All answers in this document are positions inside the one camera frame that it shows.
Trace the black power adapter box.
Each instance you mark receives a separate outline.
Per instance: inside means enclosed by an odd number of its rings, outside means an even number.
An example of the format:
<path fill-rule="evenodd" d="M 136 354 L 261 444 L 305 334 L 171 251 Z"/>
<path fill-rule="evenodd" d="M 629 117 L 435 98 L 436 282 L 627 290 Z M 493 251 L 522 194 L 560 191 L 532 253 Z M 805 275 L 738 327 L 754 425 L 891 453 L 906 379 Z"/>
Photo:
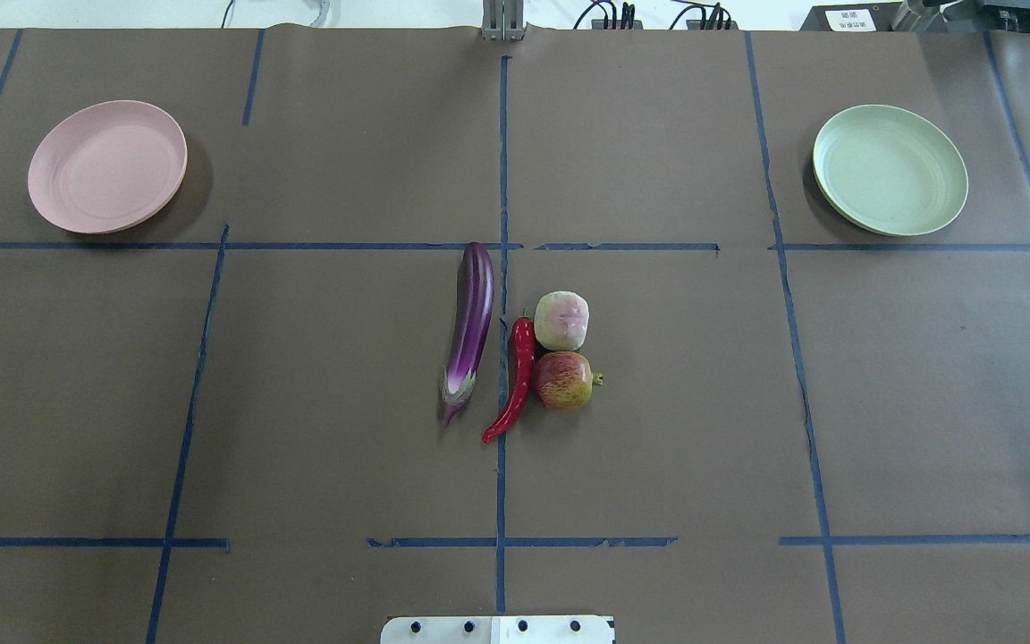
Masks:
<path fill-rule="evenodd" d="M 849 4 L 813 5 L 798 31 L 869 33 L 892 31 L 892 20 L 902 3 L 854 1 Z"/>

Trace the aluminium frame post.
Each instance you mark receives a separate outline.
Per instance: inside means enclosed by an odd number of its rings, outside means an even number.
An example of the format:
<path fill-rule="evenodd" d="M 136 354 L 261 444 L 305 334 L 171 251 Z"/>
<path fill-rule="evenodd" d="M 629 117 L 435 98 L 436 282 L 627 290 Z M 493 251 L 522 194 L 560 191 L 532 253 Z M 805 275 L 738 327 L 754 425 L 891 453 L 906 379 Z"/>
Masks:
<path fill-rule="evenodd" d="M 484 41 L 516 42 L 526 36 L 526 1 L 484 0 L 481 36 Z"/>

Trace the pale green pink peach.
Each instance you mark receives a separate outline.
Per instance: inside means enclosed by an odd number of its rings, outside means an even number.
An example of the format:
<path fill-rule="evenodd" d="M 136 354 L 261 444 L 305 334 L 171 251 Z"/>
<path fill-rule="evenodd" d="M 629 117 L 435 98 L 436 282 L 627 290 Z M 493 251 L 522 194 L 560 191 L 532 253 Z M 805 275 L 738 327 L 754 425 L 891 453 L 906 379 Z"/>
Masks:
<path fill-rule="evenodd" d="M 544 294 L 536 305 L 533 333 L 540 346 L 552 352 L 577 352 L 584 346 L 589 305 L 572 291 Z"/>

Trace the pink plate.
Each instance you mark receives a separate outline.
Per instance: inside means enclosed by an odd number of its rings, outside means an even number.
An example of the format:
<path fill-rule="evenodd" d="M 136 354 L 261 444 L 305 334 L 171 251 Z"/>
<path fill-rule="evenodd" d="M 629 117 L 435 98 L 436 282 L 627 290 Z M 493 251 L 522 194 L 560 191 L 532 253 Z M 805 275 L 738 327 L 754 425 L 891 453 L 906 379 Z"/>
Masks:
<path fill-rule="evenodd" d="M 187 170 L 187 136 L 176 118 L 147 102 L 112 99 L 52 128 L 32 155 L 26 189 L 62 231 L 109 235 L 166 208 Z"/>

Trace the white metal base plate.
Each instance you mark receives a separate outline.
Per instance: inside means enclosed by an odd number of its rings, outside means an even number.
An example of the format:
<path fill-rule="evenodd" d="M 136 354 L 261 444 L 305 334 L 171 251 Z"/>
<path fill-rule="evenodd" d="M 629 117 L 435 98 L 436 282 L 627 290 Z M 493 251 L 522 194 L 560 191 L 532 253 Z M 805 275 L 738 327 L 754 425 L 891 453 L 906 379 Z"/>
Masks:
<path fill-rule="evenodd" d="M 610 616 L 535 614 L 401 616 L 381 629 L 380 643 L 616 643 Z"/>

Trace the purple eggplant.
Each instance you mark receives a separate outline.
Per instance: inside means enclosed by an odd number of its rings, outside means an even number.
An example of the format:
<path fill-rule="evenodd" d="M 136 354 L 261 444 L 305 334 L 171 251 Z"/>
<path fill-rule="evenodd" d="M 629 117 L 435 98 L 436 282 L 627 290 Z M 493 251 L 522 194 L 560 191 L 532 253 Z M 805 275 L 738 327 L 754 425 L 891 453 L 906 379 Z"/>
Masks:
<path fill-rule="evenodd" d="M 450 425 L 469 404 L 489 335 L 494 265 L 484 244 L 473 241 L 465 246 L 459 277 L 457 317 L 441 388 L 443 427 Z"/>

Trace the green plate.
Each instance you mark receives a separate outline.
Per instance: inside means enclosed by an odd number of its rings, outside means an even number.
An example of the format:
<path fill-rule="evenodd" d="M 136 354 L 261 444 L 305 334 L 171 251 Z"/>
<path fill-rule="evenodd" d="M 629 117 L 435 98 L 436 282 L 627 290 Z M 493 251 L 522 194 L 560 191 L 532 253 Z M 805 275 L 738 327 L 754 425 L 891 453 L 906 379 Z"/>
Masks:
<path fill-rule="evenodd" d="M 878 235 L 939 232 L 967 205 L 970 180 L 956 143 L 903 107 L 852 106 L 827 118 L 812 164 L 834 211 Z"/>

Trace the red chili pepper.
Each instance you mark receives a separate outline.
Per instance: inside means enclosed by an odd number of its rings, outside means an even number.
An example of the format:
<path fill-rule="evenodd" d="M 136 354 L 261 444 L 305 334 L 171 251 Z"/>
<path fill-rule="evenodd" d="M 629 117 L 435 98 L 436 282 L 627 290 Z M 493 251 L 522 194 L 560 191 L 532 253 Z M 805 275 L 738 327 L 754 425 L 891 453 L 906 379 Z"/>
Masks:
<path fill-rule="evenodd" d="M 536 361 L 535 330 L 533 318 L 527 310 L 523 311 L 511 330 L 511 350 L 514 360 L 515 375 L 511 382 L 510 395 L 504 404 L 497 419 L 487 428 L 481 439 L 484 445 L 490 445 L 504 435 L 508 429 L 514 428 L 526 407 L 531 388 L 533 366 Z"/>

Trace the red pomegranate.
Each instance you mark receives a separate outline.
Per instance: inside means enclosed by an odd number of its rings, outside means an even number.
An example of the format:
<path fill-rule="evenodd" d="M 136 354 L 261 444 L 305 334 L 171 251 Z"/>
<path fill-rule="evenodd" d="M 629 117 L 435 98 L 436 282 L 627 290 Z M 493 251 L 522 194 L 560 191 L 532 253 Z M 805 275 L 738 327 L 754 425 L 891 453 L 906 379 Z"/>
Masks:
<path fill-rule="evenodd" d="M 531 386 L 541 404 L 551 411 L 576 411 L 589 403 L 604 374 L 593 371 L 585 355 L 552 352 L 540 355 L 533 367 Z"/>

